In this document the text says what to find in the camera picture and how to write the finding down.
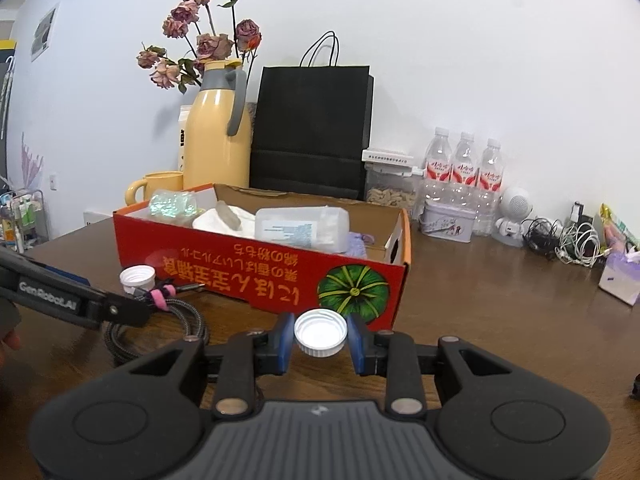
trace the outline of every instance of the black paper bag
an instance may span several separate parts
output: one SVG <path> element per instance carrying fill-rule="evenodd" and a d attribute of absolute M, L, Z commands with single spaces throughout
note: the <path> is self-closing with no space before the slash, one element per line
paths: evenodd
<path fill-rule="evenodd" d="M 372 100 L 368 66 L 264 68 L 250 185 L 361 200 Z"/>

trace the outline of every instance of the yellow thermos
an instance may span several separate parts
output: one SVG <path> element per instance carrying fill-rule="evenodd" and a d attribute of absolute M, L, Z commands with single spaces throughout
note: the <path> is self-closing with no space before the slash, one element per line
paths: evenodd
<path fill-rule="evenodd" d="M 184 131 L 184 189 L 211 183 L 248 187 L 251 123 L 242 62 L 211 61 L 204 70 Z"/>

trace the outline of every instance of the wooden table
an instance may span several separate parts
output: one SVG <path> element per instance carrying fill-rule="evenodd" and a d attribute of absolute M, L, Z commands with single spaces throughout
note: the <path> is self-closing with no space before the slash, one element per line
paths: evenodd
<path fill-rule="evenodd" d="M 640 402 L 628 398 L 640 373 L 640 312 L 600 291 L 599 272 L 549 263 L 525 250 L 475 238 L 471 244 L 415 234 L 414 266 L 395 329 L 434 344 L 457 335 L 595 402 L 612 426 L 600 480 L 640 478 Z M 110 220 L 44 244 L 31 256 L 120 291 L 120 264 Z M 192 294 L 212 329 L 212 342 L 269 328 L 275 316 L 215 294 Z M 26 431 L 34 411 L 53 396 L 110 370 L 102 335 L 22 309 L 24 349 L 0 371 L 0 476 L 39 479 Z M 130 339 L 145 351 L 180 336 L 169 316 L 155 316 Z M 290 372 L 260 378 L 265 396 L 284 399 L 381 399 L 384 380 L 353 374 L 348 352 L 318 360 L 294 350 Z M 425 378 L 428 401 L 438 401 Z"/>

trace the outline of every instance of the yellow mug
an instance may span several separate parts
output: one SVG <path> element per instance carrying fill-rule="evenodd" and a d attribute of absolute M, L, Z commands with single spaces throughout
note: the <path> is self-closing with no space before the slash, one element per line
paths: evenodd
<path fill-rule="evenodd" d="M 149 200 L 158 189 L 182 191 L 182 172 L 157 171 L 156 173 L 147 173 L 144 178 L 132 182 L 129 189 L 124 193 L 124 202 L 127 205 L 136 203 L 136 192 L 141 187 L 145 188 L 143 200 Z"/>

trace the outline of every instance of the red cardboard box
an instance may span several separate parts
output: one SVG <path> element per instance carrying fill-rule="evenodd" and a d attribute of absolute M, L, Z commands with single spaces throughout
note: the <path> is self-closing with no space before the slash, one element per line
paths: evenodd
<path fill-rule="evenodd" d="M 302 313 L 316 306 L 344 316 L 359 312 L 372 330 L 391 329 L 411 255 L 404 210 L 355 200 L 241 189 L 216 184 L 196 188 L 198 207 L 216 198 L 251 213 L 263 207 L 331 205 L 350 214 L 350 230 L 373 236 L 367 260 L 247 240 L 148 219 L 148 202 L 113 215 L 120 263 L 146 264 L 159 278 L 205 283 L 269 312 Z"/>

